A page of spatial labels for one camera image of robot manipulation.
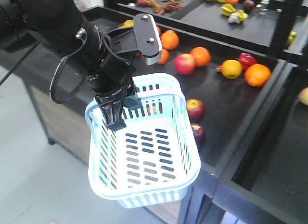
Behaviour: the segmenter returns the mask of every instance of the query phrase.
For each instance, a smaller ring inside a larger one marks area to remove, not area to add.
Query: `light blue basket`
[[[90,185],[98,196],[125,208],[180,200],[201,165],[185,97],[169,74],[133,80],[142,108],[123,109],[126,128],[107,129],[97,103],[87,106]]]

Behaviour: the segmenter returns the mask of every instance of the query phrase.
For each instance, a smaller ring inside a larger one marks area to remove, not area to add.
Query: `fake fruit pile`
[[[162,2],[164,2],[165,5],[159,5],[156,0],[137,0],[137,5],[142,7],[152,7],[153,12],[160,15],[178,11],[184,7],[181,0],[162,0]]]
[[[238,5],[239,0],[206,0],[207,2],[218,1],[224,3],[221,6],[221,12],[225,16],[229,16],[229,23],[241,23],[247,19],[249,12],[254,8],[255,3],[253,1],[246,0],[243,3],[243,10],[237,10],[235,7]]]
[[[253,87],[262,87],[270,78],[270,69],[262,64],[248,53],[241,53],[239,58],[229,59],[217,66],[215,69],[221,72],[227,79],[235,79],[239,77],[242,71],[245,71],[244,77],[246,82]]]

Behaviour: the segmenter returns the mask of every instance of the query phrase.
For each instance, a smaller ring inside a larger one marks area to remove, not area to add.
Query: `basket slot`
[[[127,145],[126,148],[130,148],[130,149],[134,149],[134,150],[138,149],[137,146],[133,146],[133,145]]]
[[[157,134],[156,136],[159,137],[159,138],[168,139],[168,136],[165,136],[165,135]]]
[[[144,134],[144,135],[152,135],[151,132],[146,132],[146,131],[141,131],[140,133],[141,133],[141,134]]]
[[[159,161],[162,162],[162,163],[169,164],[169,165],[173,164],[173,162],[171,160],[160,159]]]
[[[144,171],[149,172],[149,173],[153,173],[153,174],[157,174],[156,170],[151,170],[151,169],[148,169],[148,168],[145,168]]]
[[[160,156],[163,156],[163,157],[166,157],[166,158],[170,158],[172,157],[171,154],[168,154],[168,153],[162,153],[162,152],[159,152],[159,155]]]
[[[158,182],[158,178],[156,177],[151,177],[151,176],[146,175],[144,178],[150,181]]]
[[[142,144],[143,146],[148,146],[148,147],[153,147],[153,146],[154,146],[153,144],[146,143],[146,142],[142,142],[141,144]]]
[[[126,142],[133,143],[133,144],[136,144],[136,143],[137,143],[137,141],[131,140],[131,139],[126,139]]]
[[[137,173],[137,172],[128,171],[127,174],[134,176],[134,177],[140,177],[140,173]]]
[[[157,140],[157,143],[162,144],[162,145],[168,145],[169,144],[168,141],[161,141],[161,140]]]
[[[147,165],[147,166],[156,167],[156,164],[151,163],[151,162],[148,162],[148,161],[144,161],[143,164],[144,164],[144,165]]]
[[[139,162],[139,160],[138,160],[138,159],[135,159],[135,158],[126,158],[126,160],[132,161],[132,162],[135,162],[135,163],[138,163],[138,162]]]
[[[142,136],[141,139],[145,141],[153,141],[153,138],[146,137],[146,136]]]
[[[135,153],[135,152],[132,152],[132,151],[127,151],[126,153],[129,154],[129,155],[133,155],[133,156],[139,155],[138,153]]]
[[[158,149],[160,150],[165,150],[165,151],[170,151],[170,148],[159,146]]]
[[[134,183],[134,184],[140,184],[141,183],[140,181],[135,180],[135,179],[131,179],[131,178],[128,178],[127,181],[131,182],[131,183]]]
[[[153,150],[150,150],[150,149],[147,149],[147,148],[143,148],[142,150],[143,150],[143,152],[146,152],[146,153],[154,153]]]
[[[137,166],[137,165],[132,165],[132,164],[127,164],[127,167],[129,167],[129,168],[131,168],[131,169],[135,169],[135,170],[140,169],[139,166]]]
[[[175,179],[175,176],[172,175],[172,174],[169,174],[169,173],[162,173],[162,176],[163,177],[168,177],[168,178],[171,178],[171,179]]]
[[[162,170],[167,170],[167,171],[170,171],[170,172],[173,172],[173,171],[174,171],[174,168],[168,167],[168,166],[165,166],[165,165],[162,165],[160,168],[161,168]]]
[[[136,137],[137,137],[137,135],[131,134],[131,133],[126,133],[125,136],[129,136],[129,137],[133,137],[133,138],[136,138]]]
[[[162,132],[162,133],[167,133],[167,130],[164,129],[155,129],[156,132]]]

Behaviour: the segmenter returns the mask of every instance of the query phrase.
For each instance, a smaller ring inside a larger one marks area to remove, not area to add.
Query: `black shelf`
[[[308,222],[305,87],[308,72],[288,64],[219,180],[213,202],[244,222]]]
[[[151,9],[132,8],[128,6],[129,3],[134,3],[135,1],[118,0],[117,9],[129,14],[147,12],[154,16],[156,22],[161,24],[259,53],[268,54],[271,51],[271,56],[285,60],[290,59],[290,51],[281,53],[280,51],[272,50],[277,46],[276,43],[272,43],[272,36],[276,30],[277,21],[280,16],[277,9],[282,9],[285,6],[283,1],[271,1],[266,15],[259,15],[257,8],[255,8],[242,24],[228,24],[227,17],[221,14],[220,7],[222,3],[219,2],[208,3],[205,0],[195,0],[171,16],[164,16],[154,14]],[[241,3],[243,1],[239,0],[240,4],[236,7],[237,9],[242,8]],[[260,3],[260,0],[253,1],[256,4]],[[302,30],[305,25],[307,13],[308,10],[306,10],[306,7],[298,9],[295,26],[292,30],[296,32]],[[293,62],[296,60],[296,57],[290,59]]]

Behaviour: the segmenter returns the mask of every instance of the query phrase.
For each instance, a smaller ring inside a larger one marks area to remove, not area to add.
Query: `dark red apple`
[[[200,120],[205,111],[203,102],[198,99],[187,100],[186,107],[188,116],[193,120]]]
[[[196,63],[191,54],[184,53],[176,57],[174,67],[179,74],[188,76],[196,69]]]
[[[205,141],[205,129],[201,124],[192,123],[192,132],[194,139],[196,141],[196,144],[198,146],[203,145]]]
[[[245,0],[243,2],[243,8],[246,13],[251,12],[255,7],[255,3],[251,0]]]

